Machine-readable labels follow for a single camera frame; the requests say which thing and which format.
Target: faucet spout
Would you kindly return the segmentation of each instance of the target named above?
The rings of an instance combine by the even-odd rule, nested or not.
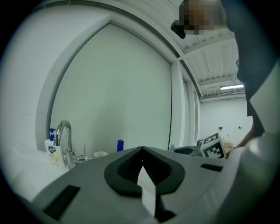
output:
[[[59,123],[56,129],[56,133],[54,135],[53,144],[54,146],[60,146],[62,131],[65,127],[66,127],[67,152],[72,152],[72,142],[71,142],[72,129],[71,129],[70,122],[67,120],[63,120],[62,122]]]

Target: fluorescent light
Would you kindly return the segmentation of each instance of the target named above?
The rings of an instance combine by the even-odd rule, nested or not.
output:
[[[243,88],[243,85],[234,85],[234,86],[223,86],[220,88],[220,90],[225,90],[225,89],[236,89],[236,88]]]

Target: blue pump cap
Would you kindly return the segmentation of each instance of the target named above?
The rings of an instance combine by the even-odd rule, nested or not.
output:
[[[54,134],[55,134],[55,129],[54,128],[50,128],[49,129],[49,140],[53,141],[54,139]]]
[[[123,145],[124,145],[123,140],[118,140],[117,152],[123,151]]]

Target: faucet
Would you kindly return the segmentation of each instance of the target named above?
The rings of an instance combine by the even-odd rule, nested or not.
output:
[[[61,135],[63,129],[66,127],[66,140],[67,140],[67,151],[66,151],[66,157],[68,161],[69,169],[72,169],[76,166],[76,163],[81,163],[86,161],[86,153],[85,153],[85,146],[84,145],[84,155],[81,156],[75,156],[74,151],[72,150],[72,141],[71,141],[71,134],[72,129],[70,122],[67,120],[63,120],[59,123],[56,133],[54,135],[53,144],[54,146],[60,146],[61,145]]]

